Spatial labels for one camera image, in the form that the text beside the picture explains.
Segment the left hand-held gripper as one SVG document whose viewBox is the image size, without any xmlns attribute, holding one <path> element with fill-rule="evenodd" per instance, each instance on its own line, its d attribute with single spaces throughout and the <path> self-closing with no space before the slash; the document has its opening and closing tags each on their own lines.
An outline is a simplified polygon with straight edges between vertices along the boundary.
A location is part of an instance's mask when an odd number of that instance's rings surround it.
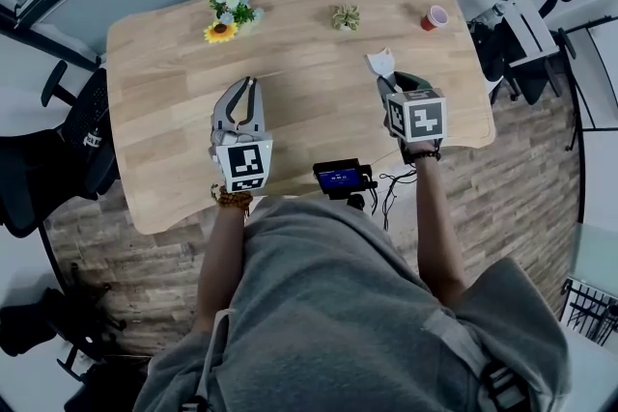
<svg viewBox="0 0 618 412">
<path fill-rule="evenodd" d="M 246 116 L 235 121 L 232 112 L 248 93 Z M 210 155 L 224 178 L 228 192 L 261 189 L 267 183 L 272 136 L 266 132 L 260 83 L 249 76 L 230 86 L 215 103 L 211 118 Z"/>
</svg>

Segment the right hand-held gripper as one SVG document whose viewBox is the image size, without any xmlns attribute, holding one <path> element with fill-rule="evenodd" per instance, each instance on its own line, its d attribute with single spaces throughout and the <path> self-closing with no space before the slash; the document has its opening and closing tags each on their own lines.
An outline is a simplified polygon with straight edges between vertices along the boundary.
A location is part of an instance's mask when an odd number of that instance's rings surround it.
<svg viewBox="0 0 618 412">
<path fill-rule="evenodd" d="M 406 143 L 447 136 L 446 99 L 423 78 L 402 71 L 379 75 L 377 86 L 389 131 Z"/>
</svg>

